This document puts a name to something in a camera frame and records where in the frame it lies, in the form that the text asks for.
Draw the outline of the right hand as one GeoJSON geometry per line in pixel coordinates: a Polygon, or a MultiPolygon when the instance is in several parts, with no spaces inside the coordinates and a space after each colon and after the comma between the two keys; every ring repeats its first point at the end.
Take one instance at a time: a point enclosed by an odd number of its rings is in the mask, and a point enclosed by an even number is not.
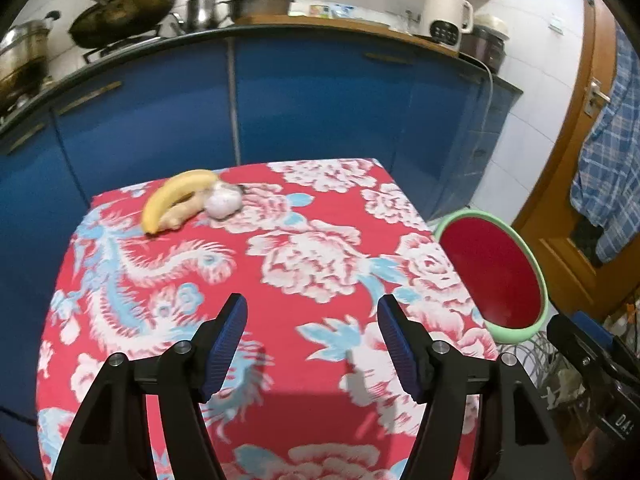
{"type": "Polygon", "coordinates": [[[639,445],[594,428],[573,460],[576,479],[639,480],[639,445]]]}

